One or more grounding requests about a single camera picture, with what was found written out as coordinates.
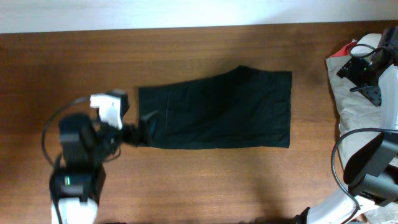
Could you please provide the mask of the black shorts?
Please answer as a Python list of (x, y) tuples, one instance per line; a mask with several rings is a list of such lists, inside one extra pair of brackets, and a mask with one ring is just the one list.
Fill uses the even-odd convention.
[(139, 114), (156, 112), (151, 146), (290, 146), (292, 72), (238, 66), (209, 78), (140, 87)]

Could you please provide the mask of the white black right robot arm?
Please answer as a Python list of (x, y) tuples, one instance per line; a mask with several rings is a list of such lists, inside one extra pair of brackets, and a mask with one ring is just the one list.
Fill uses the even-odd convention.
[(294, 223), (353, 223), (397, 203), (397, 27), (365, 35), (326, 64), (340, 114), (331, 152), (338, 190)]

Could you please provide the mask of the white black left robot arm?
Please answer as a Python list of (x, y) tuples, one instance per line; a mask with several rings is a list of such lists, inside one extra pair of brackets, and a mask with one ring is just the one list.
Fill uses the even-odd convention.
[(89, 102), (97, 117), (73, 113), (58, 123), (62, 152), (49, 163), (52, 223), (94, 223), (106, 179), (104, 163), (121, 155), (122, 144), (149, 146), (157, 124), (155, 110), (137, 125), (123, 123), (129, 109), (128, 95), (120, 90), (78, 98), (57, 110)]

